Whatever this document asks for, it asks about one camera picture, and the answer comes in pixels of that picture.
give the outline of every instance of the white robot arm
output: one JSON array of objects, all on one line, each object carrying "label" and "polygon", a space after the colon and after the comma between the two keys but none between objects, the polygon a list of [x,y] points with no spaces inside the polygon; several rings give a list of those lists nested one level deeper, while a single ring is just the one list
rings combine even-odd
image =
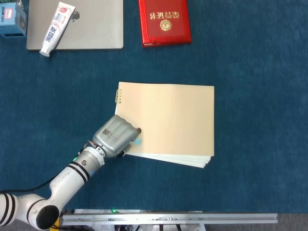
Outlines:
[{"label": "white robot arm", "polygon": [[89,146],[85,145],[73,162],[51,181],[48,200],[36,194],[0,194],[0,226],[18,219],[38,230],[50,228],[68,201],[104,165],[104,157],[123,155],[140,133],[140,128],[114,115],[95,133]]}]

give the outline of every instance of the white toothpaste tube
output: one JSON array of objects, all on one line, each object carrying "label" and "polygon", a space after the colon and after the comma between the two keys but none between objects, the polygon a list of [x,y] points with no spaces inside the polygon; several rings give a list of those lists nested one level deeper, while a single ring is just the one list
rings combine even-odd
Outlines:
[{"label": "white toothpaste tube", "polygon": [[49,53],[56,47],[74,10],[75,6],[59,2],[57,11],[44,38],[40,54],[49,57]]}]

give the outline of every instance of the paper stack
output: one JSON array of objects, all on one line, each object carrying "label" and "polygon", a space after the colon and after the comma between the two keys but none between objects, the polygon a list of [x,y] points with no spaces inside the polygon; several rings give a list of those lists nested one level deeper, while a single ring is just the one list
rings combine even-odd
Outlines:
[{"label": "paper stack", "polygon": [[141,128],[129,155],[205,167],[214,156],[214,87],[119,82],[116,114]]}]

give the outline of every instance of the blue surface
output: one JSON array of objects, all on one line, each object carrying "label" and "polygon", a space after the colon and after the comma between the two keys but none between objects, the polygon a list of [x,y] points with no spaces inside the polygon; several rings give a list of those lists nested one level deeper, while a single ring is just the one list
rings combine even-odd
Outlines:
[{"label": "blue surface", "polygon": [[62,170],[114,114],[119,81],[213,85],[205,169],[108,159],[68,207],[308,212],[307,12],[304,0],[189,0],[193,43],[143,49],[127,0],[122,50],[46,58],[0,38],[0,188]]}]

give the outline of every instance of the laptop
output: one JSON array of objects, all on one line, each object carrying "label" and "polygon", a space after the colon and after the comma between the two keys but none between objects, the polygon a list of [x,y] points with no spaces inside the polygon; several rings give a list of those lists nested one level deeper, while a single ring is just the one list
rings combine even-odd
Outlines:
[{"label": "laptop", "polygon": [[[123,0],[65,0],[76,9],[57,50],[123,48]],[[40,50],[59,0],[30,0],[27,49]]]}]

